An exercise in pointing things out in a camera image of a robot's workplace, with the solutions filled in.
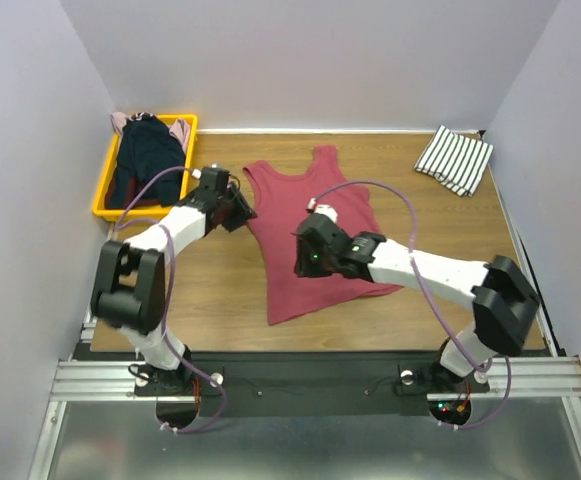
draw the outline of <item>striped cloth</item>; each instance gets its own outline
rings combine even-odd
[[[414,169],[433,176],[457,195],[472,196],[494,147],[459,135],[441,125]]]

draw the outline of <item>wooden table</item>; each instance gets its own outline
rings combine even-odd
[[[390,183],[413,201],[419,215],[417,248],[465,260],[488,261],[495,254],[516,258],[489,172],[474,197],[458,197],[413,166],[430,141],[427,134],[379,135],[199,135],[195,166],[219,163],[241,178],[241,168],[267,159],[282,173],[303,173],[315,145],[336,145],[348,179]],[[371,204],[386,236],[407,243],[410,218],[394,195],[371,189]],[[127,229],[121,238],[140,229]],[[472,313],[438,299],[455,331]],[[402,289],[383,297],[357,299],[288,322],[268,326],[266,278],[259,246],[247,228],[222,229],[177,257],[168,324],[195,350],[385,350],[436,349],[446,338],[419,291]],[[526,348],[543,348],[535,324]],[[132,350],[123,336],[98,322],[92,350]]]

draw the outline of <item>red tank top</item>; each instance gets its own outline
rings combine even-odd
[[[360,296],[385,295],[399,286],[349,280],[339,274],[299,278],[294,273],[297,255],[294,233],[308,215],[308,201],[328,187],[345,182],[334,146],[315,147],[314,158],[302,175],[284,175],[261,160],[244,167],[255,196],[257,218],[248,222],[259,242],[266,268],[268,323],[275,325]],[[379,232],[368,203],[366,187],[352,185],[323,199],[337,211],[337,224],[350,236]]]

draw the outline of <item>white wall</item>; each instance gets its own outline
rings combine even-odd
[[[563,0],[486,138],[557,337],[581,354],[581,0]]]
[[[557,0],[61,0],[117,107],[204,128],[485,128]]]
[[[0,2],[0,480],[26,478],[104,239],[110,98],[56,0]]]

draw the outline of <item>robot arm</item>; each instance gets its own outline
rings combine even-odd
[[[169,330],[158,328],[165,311],[167,228],[175,256],[195,240],[222,225],[231,232],[255,216],[230,172],[222,168],[201,170],[199,185],[168,215],[144,232],[124,242],[108,241],[101,249],[90,301],[94,315],[118,329],[157,370],[184,374],[167,340],[185,358],[188,348]],[[136,275],[134,285],[124,278]]]
[[[340,273],[346,278],[421,288],[407,247],[376,233],[362,232],[351,238],[336,221],[332,207],[319,205],[301,223],[297,275]],[[497,256],[491,263],[468,262],[420,251],[413,256],[431,293],[473,310],[474,323],[457,337],[478,364],[497,353],[521,353],[539,298],[511,259]],[[445,380],[451,382],[474,370],[452,341],[442,346],[439,365]]]

